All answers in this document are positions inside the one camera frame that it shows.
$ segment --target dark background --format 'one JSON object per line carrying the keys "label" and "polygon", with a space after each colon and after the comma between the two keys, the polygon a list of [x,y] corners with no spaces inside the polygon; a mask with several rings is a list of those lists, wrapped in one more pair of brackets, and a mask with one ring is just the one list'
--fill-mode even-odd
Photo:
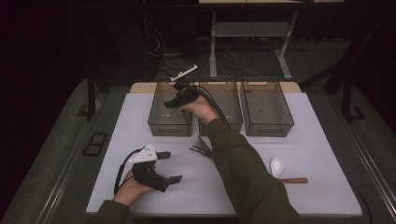
{"label": "dark background", "polygon": [[[293,37],[359,41],[392,4],[393,1],[360,0],[346,1],[343,7],[301,9]],[[277,15],[276,11],[273,9],[267,16]],[[210,23],[208,12],[189,12],[189,15],[194,16],[177,23],[180,21],[177,17],[158,13],[153,22],[163,30],[170,45],[193,57],[194,38],[207,35]],[[386,17],[352,70],[356,85],[394,132],[395,15],[393,11]],[[111,85],[130,85],[152,78],[151,60],[146,53],[145,37],[141,35],[145,28],[141,16],[136,12],[81,13],[72,8],[70,1],[0,1],[0,217],[68,96],[87,76],[88,67],[98,76],[101,91],[108,91]],[[184,40],[177,35],[177,30],[185,31],[183,27],[190,27]]]}

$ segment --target spoon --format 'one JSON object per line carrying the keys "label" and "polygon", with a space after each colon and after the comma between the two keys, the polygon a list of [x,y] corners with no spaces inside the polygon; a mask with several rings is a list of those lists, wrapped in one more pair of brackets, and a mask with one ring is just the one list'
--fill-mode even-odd
{"label": "spoon", "polygon": [[[271,173],[273,177],[278,178],[285,170],[285,161],[280,157],[275,157],[271,160]],[[283,183],[308,183],[308,179],[305,177],[301,178],[288,178],[279,179]]]}

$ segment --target dark floor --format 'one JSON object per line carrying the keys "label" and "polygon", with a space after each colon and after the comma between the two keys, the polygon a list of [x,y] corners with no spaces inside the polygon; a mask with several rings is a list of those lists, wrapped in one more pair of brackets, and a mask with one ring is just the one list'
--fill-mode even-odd
{"label": "dark floor", "polygon": [[[280,40],[276,38],[220,39],[217,48],[218,76],[270,76],[282,80],[274,54],[274,49],[280,44]],[[347,40],[291,42],[286,61],[293,76],[292,81],[301,83],[336,63],[348,44]],[[194,64],[199,66],[199,70],[191,73],[191,76],[208,76],[206,40],[202,41],[199,52],[197,59],[185,59],[169,48],[168,63],[164,62],[160,66],[157,76],[175,76],[177,71],[171,67],[181,69]],[[378,190],[380,186],[367,171],[359,151],[362,143],[389,189],[396,189],[396,179],[392,175],[396,169],[396,135],[356,88],[353,89],[352,106],[358,106],[366,120],[356,120],[352,125],[347,123],[340,113],[342,93],[339,91],[334,95],[326,94],[323,90],[326,81],[327,78],[323,78],[302,91],[308,94],[347,180],[357,191],[363,216],[304,217],[304,220],[306,223],[370,223],[372,218],[372,223],[395,223],[396,218],[384,202],[384,196]],[[98,112],[91,122],[86,122],[85,117],[77,116],[80,108],[87,104],[85,80],[76,87],[2,223],[81,223],[90,216],[85,213],[85,208],[117,122],[123,98],[128,91],[129,87],[117,87],[110,93],[102,94],[103,98],[99,99],[97,105]],[[80,152],[87,145],[92,133],[108,134],[105,147],[98,157],[81,156]],[[234,218],[155,218],[151,221],[237,223]]]}

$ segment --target green sleeve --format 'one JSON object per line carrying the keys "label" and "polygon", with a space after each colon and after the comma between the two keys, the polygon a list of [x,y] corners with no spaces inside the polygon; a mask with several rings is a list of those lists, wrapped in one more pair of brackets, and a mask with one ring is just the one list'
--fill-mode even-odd
{"label": "green sleeve", "polygon": [[106,200],[95,216],[85,224],[125,224],[130,208],[122,203]]}
{"label": "green sleeve", "polygon": [[216,168],[242,224],[301,223],[285,186],[267,172],[244,135],[229,129],[221,119],[210,121],[205,130]]}

